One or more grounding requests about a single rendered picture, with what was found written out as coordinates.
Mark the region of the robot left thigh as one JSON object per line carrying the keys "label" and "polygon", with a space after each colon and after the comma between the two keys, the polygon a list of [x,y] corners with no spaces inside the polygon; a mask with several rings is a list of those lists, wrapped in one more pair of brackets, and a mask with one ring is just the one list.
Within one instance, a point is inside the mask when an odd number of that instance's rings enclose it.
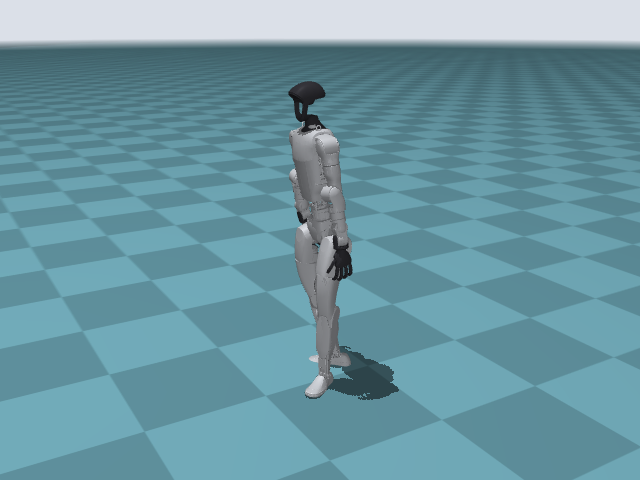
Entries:
{"label": "robot left thigh", "polygon": [[[346,249],[348,253],[351,253],[352,250],[352,242],[348,237],[348,245],[349,248]],[[330,273],[327,273],[329,266],[334,260],[334,254],[336,250],[333,247],[333,232],[331,228],[329,229],[328,236],[324,237],[321,241],[317,263],[316,263],[316,298],[317,298],[317,310],[316,310],[316,319],[319,320],[320,316],[325,316],[327,321],[330,321],[336,302],[336,295],[339,286],[339,282],[337,279],[340,276],[340,268],[339,268],[339,276],[336,280],[332,280],[335,276],[335,264],[331,269]]]}

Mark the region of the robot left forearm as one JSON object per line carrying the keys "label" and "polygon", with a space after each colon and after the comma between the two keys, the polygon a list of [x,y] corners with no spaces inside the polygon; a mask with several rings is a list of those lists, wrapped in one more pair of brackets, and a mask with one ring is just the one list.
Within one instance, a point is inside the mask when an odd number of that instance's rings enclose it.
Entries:
{"label": "robot left forearm", "polygon": [[338,187],[333,187],[329,193],[330,200],[332,204],[328,206],[328,211],[330,213],[331,218],[331,230],[333,232],[333,236],[336,235],[338,239],[338,247],[345,246],[348,243],[348,225],[345,222],[345,199],[344,196]]}

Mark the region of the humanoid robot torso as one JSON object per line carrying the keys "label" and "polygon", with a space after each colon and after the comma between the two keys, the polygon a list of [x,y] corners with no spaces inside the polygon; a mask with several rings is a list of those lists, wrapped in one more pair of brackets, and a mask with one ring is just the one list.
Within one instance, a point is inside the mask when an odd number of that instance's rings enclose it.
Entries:
{"label": "humanoid robot torso", "polygon": [[320,125],[315,124],[308,127],[316,129],[302,132],[304,122],[293,134],[292,155],[301,195],[306,201],[312,202],[308,203],[312,215],[307,217],[307,227],[311,237],[321,244],[322,239],[328,236],[332,222],[328,211],[330,203],[321,198],[321,191],[328,183],[321,158],[316,151],[315,137],[322,134],[334,135],[330,129],[321,129]]}

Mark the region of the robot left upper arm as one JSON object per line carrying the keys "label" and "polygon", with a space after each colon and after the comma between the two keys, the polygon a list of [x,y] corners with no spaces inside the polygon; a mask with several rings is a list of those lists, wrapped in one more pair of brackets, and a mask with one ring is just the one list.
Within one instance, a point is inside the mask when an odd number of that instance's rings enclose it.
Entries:
{"label": "robot left upper arm", "polygon": [[342,192],[339,142],[336,137],[328,134],[318,135],[315,137],[315,140],[316,151],[321,158],[323,173],[328,183],[321,191],[321,198],[325,202],[332,203],[329,197],[330,190],[333,187],[338,187]]}

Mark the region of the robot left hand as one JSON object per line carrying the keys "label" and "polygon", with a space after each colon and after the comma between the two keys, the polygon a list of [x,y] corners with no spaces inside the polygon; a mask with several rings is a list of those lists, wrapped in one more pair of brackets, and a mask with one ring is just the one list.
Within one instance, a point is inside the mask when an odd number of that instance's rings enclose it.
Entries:
{"label": "robot left hand", "polygon": [[[333,268],[334,264],[335,264],[335,276],[334,278],[332,278],[332,280],[336,280],[339,276],[339,268],[340,268],[340,276],[337,279],[338,281],[341,281],[342,278],[346,279],[347,276],[351,276],[352,274],[352,265],[351,265],[351,256],[348,253],[348,251],[346,249],[349,248],[349,245],[347,243],[347,245],[345,246],[339,246],[338,247],[338,239],[336,237],[336,235],[333,236],[333,247],[336,250],[335,254],[334,254],[334,260],[332,261],[331,265],[329,266],[327,273],[330,273],[331,269]],[[344,268],[344,269],[343,269]],[[349,268],[349,273],[348,273],[348,268]],[[344,276],[343,276],[344,275]]]}

